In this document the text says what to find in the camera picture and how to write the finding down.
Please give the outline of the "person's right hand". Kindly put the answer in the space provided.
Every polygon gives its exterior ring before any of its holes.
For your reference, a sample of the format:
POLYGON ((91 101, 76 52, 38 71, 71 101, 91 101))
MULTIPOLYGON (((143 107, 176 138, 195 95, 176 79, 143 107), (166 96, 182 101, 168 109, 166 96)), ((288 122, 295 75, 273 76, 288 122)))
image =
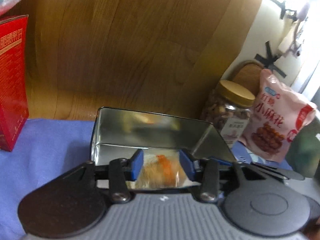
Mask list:
POLYGON ((304 230, 304 235, 310 240, 320 240, 319 222, 309 223, 304 230))

